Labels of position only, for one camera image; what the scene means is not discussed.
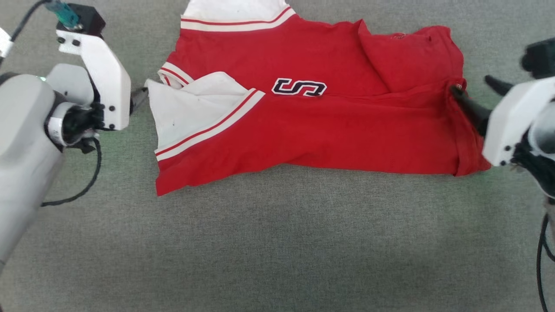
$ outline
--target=teal connector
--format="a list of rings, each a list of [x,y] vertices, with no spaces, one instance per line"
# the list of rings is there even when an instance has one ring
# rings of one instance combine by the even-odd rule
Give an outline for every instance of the teal connector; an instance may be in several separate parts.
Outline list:
[[[46,3],[46,9],[56,14],[58,20],[67,29],[74,31],[80,29],[82,26],[79,23],[79,16],[67,5],[67,3],[60,0],[52,0]]]

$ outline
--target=gray fabric surface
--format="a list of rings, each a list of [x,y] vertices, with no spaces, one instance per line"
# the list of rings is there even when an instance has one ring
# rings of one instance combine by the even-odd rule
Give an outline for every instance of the gray fabric surface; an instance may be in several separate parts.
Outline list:
[[[30,0],[3,0],[12,31]],[[173,49],[185,0],[80,1],[108,22],[106,41],[134,86]],[[374,33],[452,27],[475,98],[514,82],[526,44],[555,33],[550,0],[294,0],[307,19],[364,18]],[[41,9],[4,71],[46,75],[59,62]],[[42,209],[0,278],[12,311],[540,311],[535,252],[542,196],[508,168],[465,178],[280,166],[155,196],[148,107],[102,134],[104,164],[83,199]],[[70,151],[49,199],[88,182],[95,156]],[[545,263],[555,309],[555,265]]]

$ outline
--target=white cable connector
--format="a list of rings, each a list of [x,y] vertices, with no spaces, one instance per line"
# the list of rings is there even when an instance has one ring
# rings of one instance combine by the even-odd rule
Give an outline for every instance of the white cable connector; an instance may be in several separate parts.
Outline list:
[[[12,37],[4,29],[0,28],[0,57],[7,57],[12,47]]]

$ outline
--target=striped trim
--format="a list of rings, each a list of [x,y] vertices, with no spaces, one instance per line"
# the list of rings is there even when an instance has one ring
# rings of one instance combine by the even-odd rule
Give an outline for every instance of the striped trim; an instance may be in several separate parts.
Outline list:
[[[189,83],[195,81],[191,76],[187,75],[187,73],[182,71],[179,67],[169,62],[166,62],[162,66],[162,68],[158,71],[158,74],[160,75],[161,78],[164,78],[162,79],[162,82],[166,83],[167,85],[170,85],[170,83],[167,80],[166,76],[169,76],[175,79],[183,86],[188,85]]]
[[[295,15],[295,11],[287,6],[277,17],[269,21],[243,21],[243,22],[216,22],[201,21],[198,19],[190,19],[186,16],[181,17],[181,28],[191,29],[195,31],[206,32],[246,32],[256,31],[260,29],[275,28],[287,21],[291,16]]]
[[[228,115],[217,120],[213,125],[203,129],[184,140],[170,144],[168,147],[156,150],[156,158],[158,161],[169,159],[177,156],[187,149],[218,135],[235,124],[239,119],[246,115],[261,99],[265,93],[250,89],[243,97],[240,104]]]

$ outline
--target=red stripe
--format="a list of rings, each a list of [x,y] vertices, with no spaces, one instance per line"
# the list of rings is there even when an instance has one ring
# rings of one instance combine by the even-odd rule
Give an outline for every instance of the red stripe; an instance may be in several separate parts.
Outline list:
[[[213,22],[204,22],[204,21],[199,21],[197,19],[187,19],[187,18],[182,18],[181,21],[182,22],[192,22],[192,23],[199,23],[199,24],[204,24],[204,25],[220,25],[220,26],[235,26],[235,25],[248,25],[248,24],[271,24],[271,23],[275,23],[278,19],[280,19],[285,12],[289,11],[291,9],[291,7],[288,7],[287,9],[285,9],[278,17],[276,17],[273,21],[253,21],[253,22],[238,22],[238,23],[213,23]]]
[[[169,152],[169,151],[171,151],[171,150],[173,150],[173,149],[175,149],[175,148],[177,148],[177,147],[179,147],[179,146],[185,144],[186,142],[188,142],[188,141],[190,141],[190,140],[192,140],[192,139],[198,137],[199,135],[205,134],[206,132],[212,131],[212,130],[214,130],[215,128],[221,126],[224,122],[226,122],[229,118],[231,118],[231,116],[233,116],[239,109],[241,109],[241,107],[243,107],[243,106],[245,105],[245,103],[248,102],[248,101],[250,100],[250,98],[252,98],[253,95],[254,95],[255,93],[256,93],[256,91],[253,91],[253,92],[252,92],[252,93],[251,93],[251,94],[250,94],[250,95],[249,95],[249,96],[237,107],[237,108],[235,108],[235,110],[234,110],[233,112],[231,112],[231,114],[229,114],[227,117],[224,118],[224,120],[222,120],[221,122],[217,123],[215,126],[210,127],[210,128],[208,128],[208,129],[206,129],[206,130],[204,130],[204,131],[201,131],[201,132],[199,132],[199,133],[196,133],[196,134],[191,135],[191,136],[188,137],[187,139],[184,139],[183,141],[179,142],[178,144],[176,144],[176,145],[174,145],[174,146],[172,146],[172,147],[170,147],[170,148],[168,148],[168,149],[165,149],[165,150],[163,150],[163,151],[157,153],[156,156],[160,156],[160,155],[162,155],[162,154],[164,154],[164,153],[167,153],[167,152]]]
[[[183,79],[183,77],[181,77],[181,76],[178,75],[177,73],[175,73],[175,72],[173,72],[173,71],[170,71],[169,69],[167,69],[167,68],[165,68],[165,67],[162,67],[162,70],[163,70],[163,71],[166,71],[166,72],[168,72],[168,73],[170,73],[170,74],[172,74],[172,75],[174,75],[174,76],[176,76],[176,77],[179,78],[179,79],[181,79],[181,81],[183,81],[185,84],[189,84],[189,83],[187,82],[187,80]]]

